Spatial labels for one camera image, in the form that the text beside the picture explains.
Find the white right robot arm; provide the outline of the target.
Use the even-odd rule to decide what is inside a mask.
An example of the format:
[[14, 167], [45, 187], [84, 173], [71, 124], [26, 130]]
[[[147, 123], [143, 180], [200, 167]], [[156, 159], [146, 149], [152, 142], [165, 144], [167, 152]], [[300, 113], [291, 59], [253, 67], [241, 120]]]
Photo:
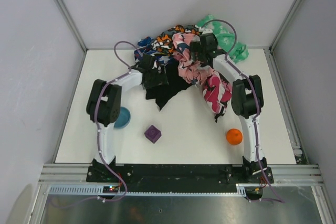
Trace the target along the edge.
[[238, 178], [248, 183], [262, 180], [267, 184], [274, 183], [259, 133], [259, 117], [264, 106], [260, 76], [247, 75], [240, 70], [228, 53], [219, 48], [218, 40], [211, 31], [203, 32], [199, 41], [191, 42], [190, 49], [193, 60], [213, 68], [232, 87], [230, 103], [240, 120], [244, 141], [243, 164], [238, 169]]

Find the pink navy patterned cloth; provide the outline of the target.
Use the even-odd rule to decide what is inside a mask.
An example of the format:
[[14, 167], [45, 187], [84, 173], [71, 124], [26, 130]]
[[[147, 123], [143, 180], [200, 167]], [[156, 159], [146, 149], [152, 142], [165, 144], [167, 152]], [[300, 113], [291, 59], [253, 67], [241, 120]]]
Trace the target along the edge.
[[177, 33], [173, 35], [175, 51], [173, 57], [178, 63], [178, 75], [187, 83], [203, 86], [206, 80], [215, 72], [210, 66], [202, 65], [191, 56], [191, 42], [199, 42], [200, 37], [192, 33]]

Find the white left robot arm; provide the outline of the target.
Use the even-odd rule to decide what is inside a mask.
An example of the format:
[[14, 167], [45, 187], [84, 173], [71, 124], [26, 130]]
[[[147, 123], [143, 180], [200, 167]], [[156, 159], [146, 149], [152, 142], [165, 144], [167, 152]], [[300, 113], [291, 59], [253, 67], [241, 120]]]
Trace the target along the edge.
[[113, 131], [121, 113], [122, 95], [137, 86], [150, 89], [167, 83], [165, 66], [148, 54], [127, 68], [111, 81], [95, 80], [86, 105], [86, 113], [97, 127], [97, 153], [92, 164], [99, 164], [116, 177], [119, 175], [112, 169], [116, 158]]

